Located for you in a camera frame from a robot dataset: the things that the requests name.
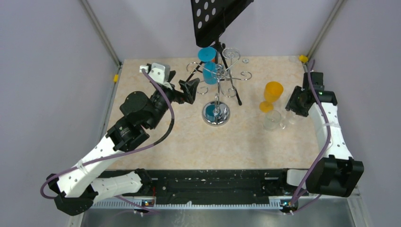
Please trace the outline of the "yellow plastic wine glass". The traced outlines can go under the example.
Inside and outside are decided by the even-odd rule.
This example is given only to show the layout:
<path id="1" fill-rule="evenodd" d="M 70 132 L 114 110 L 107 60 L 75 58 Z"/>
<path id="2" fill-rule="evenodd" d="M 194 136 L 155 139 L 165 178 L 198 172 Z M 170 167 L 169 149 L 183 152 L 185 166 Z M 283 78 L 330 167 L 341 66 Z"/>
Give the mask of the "yellow plastic wine glass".
<path id="1" fill-rule="evenodd" d="M 263 93 L 264 101 L 259 104 L 259 109 L 263 113 L 267 113 L 274 109 L 274 102 L 276 102 L 284 91 L 283 86 L 276 81 L 271 81 L 266 84 Z"/>

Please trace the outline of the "blue plastic wine glass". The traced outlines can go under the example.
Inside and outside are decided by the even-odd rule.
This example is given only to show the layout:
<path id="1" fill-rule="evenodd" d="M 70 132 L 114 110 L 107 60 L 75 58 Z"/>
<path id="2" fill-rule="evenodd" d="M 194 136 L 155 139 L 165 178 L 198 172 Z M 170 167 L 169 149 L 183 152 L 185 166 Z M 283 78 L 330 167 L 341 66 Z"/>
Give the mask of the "blue plastic wine glass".
<path id="1" fill-rule="evenodd" d="M 214 85 L 217 83 L 217 65 L 214 62 L 217 51 L 213 47 L 202 48 L 198 51 L 198 58 L 204 63 L 202 74 L 206 84 Z"/>

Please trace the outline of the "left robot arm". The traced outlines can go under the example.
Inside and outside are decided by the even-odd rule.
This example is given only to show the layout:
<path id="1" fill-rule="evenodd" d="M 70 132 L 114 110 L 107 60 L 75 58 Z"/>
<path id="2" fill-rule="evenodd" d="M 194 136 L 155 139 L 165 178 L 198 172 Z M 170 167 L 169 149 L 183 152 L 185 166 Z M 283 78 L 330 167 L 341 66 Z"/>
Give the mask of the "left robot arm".
<path id="1" fill-rule="evenodd" d="M 199 79 L 180 80 L 180 90 L 154 83 L 155 92 L 151 96 L 141 91 L 130 93 L 120 106 L 122 118 L 72 171 L 47 177 L 47 185 L 56 193 L 53 199 L 56 208 L 75 216 L 111 197 L 149 194 L 152 179 L 145 169 L 108 178 L 102 178 L 101 174 L 119 158 L 145 150 L 143 143 L 149 138 L 147 130 L 156 128 L 164 114 L 173 110 L 172 102 L 192 104 L 199 83 Z"/>

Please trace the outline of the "clear wine glass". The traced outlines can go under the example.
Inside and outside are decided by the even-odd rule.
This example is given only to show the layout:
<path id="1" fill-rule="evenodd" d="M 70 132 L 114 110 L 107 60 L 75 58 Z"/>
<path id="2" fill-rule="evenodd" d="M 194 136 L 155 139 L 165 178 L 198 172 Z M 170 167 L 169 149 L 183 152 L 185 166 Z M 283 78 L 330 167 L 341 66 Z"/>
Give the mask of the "clear wine glass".
<path id="1" fill-rule="evenodd" d="M 276 110 L 271 110 L 265 114 L 263 128 L 267 131 L 275 130 L 279 127 L 282 116 Z"/>
<path id="2" fill-rule="evenodd" d="M 286 129 L 292 125 L 297 124 L 303 120 L 303 116 L 295 114 L 293 111 L 284 110 L 282 112 L 281 120 L 279 126 L 281 129 Z"/>

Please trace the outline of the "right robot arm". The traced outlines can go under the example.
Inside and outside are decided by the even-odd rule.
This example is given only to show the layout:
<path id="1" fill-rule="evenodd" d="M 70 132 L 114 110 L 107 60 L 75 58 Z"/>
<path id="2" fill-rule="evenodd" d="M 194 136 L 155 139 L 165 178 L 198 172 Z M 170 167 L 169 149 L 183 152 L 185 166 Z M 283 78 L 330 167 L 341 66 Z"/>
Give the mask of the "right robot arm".
<path id="1" fill-rule="evenodd" d="M 287 176 L 277 182 L 284 195 L 298 195 L 301 189 L 309 193 L 349 197 L 364 172 L 342 135 L 338 118 L 338 101 L 333 91 L 325 90 L 323 73 L 306 72 L 302 86 L 296 86 L 286 111 L 310 117 L 314 124 L 318 149 L 317 160 L 308 170 L 287 170 Z"/>

